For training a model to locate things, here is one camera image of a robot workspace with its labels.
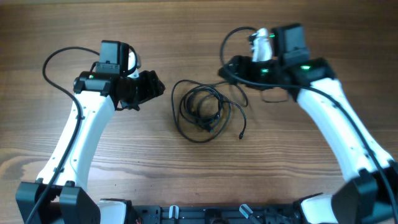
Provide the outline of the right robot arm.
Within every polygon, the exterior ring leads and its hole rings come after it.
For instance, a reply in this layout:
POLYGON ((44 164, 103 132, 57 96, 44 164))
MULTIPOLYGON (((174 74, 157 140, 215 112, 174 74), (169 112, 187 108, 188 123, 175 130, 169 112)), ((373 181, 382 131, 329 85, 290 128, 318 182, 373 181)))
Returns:
POLYGON ((345 184, 294 202, 291 223, 379 223, 397 218, 397 162, 371 136, 324 58, 311 58, 303 26, 251 29, 251 56, 222 61, 219 75, 257 90, 284 89, 332 149, 345 184))

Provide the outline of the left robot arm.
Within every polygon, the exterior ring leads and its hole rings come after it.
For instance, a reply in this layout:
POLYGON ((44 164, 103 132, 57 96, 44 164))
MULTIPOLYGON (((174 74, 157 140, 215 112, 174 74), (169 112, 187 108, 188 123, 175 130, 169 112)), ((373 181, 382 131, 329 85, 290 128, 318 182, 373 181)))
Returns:
POLYGON ((105 126, 115 112, 138 110, 164 93, 155 71, 141 70, 129 44, 104 40, 99 59, 74 81, 72 108, 62 135, 33 182, 22 182, 16 202, 25 223, 141 223, 130 200, 94 202, 88 174, 105 126))

